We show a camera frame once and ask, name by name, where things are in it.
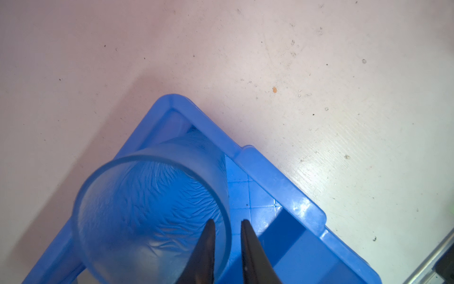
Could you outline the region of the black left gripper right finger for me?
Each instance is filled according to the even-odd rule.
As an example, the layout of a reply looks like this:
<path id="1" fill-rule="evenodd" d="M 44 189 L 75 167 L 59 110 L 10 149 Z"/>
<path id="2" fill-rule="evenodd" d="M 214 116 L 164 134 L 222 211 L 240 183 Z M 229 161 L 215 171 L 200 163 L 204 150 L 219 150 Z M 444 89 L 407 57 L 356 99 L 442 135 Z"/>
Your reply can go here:
<path id="1" fill-rule="evenodd" d="M 282 284 L 248 220 L 241 222 L 241 253 L 245 284 Z"/>

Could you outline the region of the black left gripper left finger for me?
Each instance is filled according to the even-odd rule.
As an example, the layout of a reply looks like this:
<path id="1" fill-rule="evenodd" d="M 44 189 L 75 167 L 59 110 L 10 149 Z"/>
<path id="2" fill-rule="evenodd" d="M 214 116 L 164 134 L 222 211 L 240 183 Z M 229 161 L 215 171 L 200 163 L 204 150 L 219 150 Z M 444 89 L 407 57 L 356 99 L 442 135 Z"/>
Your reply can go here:
<path id="1" fill-rule="evenodd" d="M 215 222 L 210 219 L 176 284 L 213 284 L 215 271 Z"/>

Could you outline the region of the blue plastic bin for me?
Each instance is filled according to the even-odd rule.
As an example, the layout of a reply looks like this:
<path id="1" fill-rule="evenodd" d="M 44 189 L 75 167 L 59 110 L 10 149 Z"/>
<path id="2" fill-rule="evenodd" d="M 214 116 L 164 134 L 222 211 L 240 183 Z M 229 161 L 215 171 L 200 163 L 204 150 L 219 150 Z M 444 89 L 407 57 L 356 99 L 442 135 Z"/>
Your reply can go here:
<path id="1" fill-rule="evenodd" d="M 213 284 L 244 284 L 242 220 L 251 223 L 283 284 L 381 282 L 370 265 L 327 228 L 326 214 L 311 199 L 256 148 L 237 145 L 186 97 L 158 99 L 113 160 L 190 130 L 200 131 L 225 154 L 232 244 L 227 265 Z M 80 273 L 89 271 L 74 242 L 72 214 L 25 283 L 74 284 Z"/>

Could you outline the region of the clear blue plastic cup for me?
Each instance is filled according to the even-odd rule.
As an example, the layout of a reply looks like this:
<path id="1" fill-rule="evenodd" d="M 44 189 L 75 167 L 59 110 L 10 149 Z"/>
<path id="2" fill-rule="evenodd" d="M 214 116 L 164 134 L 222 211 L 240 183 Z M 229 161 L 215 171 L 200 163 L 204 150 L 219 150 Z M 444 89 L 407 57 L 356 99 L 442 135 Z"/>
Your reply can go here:
<path id="1" fill-rule="evenodd" d="M 232 244 L 225 154 L 190 130 L 96 170 L 76 197 L 72 228 L 100 283 L 173 284 L 209 220 L 218 279 Z"/>

